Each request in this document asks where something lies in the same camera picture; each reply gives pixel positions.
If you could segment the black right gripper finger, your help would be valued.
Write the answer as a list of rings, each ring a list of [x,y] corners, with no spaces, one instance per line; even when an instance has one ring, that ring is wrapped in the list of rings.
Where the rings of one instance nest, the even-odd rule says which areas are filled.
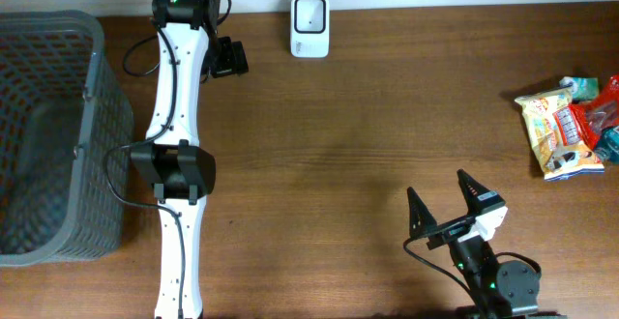
[[[458,185],[468,208],[478,208],[478,197],[484,193],[483,186],[463,169],[457,171]]]
[[[413,240],[425,238],[434,232],[437,222],[416,190],[409,187],[406,193],[409,207],[409,237]]]

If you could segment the yellow snack bag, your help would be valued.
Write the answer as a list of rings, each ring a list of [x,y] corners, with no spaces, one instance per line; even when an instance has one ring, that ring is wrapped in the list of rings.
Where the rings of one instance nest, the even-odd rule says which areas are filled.
[[[572,101],[569,88],[515,98],[531,149],[549,182],[604,172],[602,161],[584,142]]]

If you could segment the red snack bag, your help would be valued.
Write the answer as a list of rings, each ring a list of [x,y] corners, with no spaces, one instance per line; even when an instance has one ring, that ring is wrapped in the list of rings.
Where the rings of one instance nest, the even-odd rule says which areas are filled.
[[[571,104],[577,130],[585,144],[594,149],[607,128],[618,125],[618,75],[610,78],[600,94],[588,103]]]

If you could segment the teal mouthwash bottle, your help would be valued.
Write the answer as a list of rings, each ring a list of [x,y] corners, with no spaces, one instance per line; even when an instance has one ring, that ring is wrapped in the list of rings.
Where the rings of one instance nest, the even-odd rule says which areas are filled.
[[[599,141],[596,144],[594,152],[596,156],[603,162],[611,162],[617,164],[619,162],[619,127],[610,127],[604,129]]]

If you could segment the green tissue pack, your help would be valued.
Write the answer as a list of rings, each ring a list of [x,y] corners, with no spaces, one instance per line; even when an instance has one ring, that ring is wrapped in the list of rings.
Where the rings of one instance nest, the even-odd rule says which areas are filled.
[[[565,76],[559,81],[561,88],[567,88],[574,102],[590,102],[600,93],[597,78]]]

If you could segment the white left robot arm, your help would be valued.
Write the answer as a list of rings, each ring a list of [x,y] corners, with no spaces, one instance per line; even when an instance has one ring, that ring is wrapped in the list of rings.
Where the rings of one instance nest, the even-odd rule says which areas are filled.
[[[231,0],[153,0],[159,43],[156,102],[144,140],[130,157],[153,191],[162,232],[157,318],[200,318],[199,249],[216,160],[200,146],[197,108],[208,77],[249,70],[243,45],[219,34]]]

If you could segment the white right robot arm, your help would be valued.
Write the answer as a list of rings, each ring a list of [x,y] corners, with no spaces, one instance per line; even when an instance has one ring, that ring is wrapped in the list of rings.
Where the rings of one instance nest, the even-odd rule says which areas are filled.
[[[496,253],[489,244],[508,212],[504,198],[462,169],[457,178],[467,212],[444,223],[436,221],[416,190],[407,189],[409,237],[403,242],[404,251],[464,290],[473,304],[456,309],[460,318],[561,318],[557,311],[539,309],[541,265],[515,252]],[[448,247],[461,277],[409,248],[421,239],[430,250]]]

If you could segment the white barcode scanner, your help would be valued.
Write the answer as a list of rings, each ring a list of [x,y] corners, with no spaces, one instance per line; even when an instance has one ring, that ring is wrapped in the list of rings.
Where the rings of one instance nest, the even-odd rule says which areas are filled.
[[[329,0],[291,0],[291,54],[297,58],[325,58],[329,48]]]

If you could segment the grey plastic lattice basket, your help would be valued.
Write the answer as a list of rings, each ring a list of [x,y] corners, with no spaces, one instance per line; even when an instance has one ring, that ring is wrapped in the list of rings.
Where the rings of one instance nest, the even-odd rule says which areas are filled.
[[[1,264],[91,261],[122,241],[132,107],[80,11],[1,17]]]

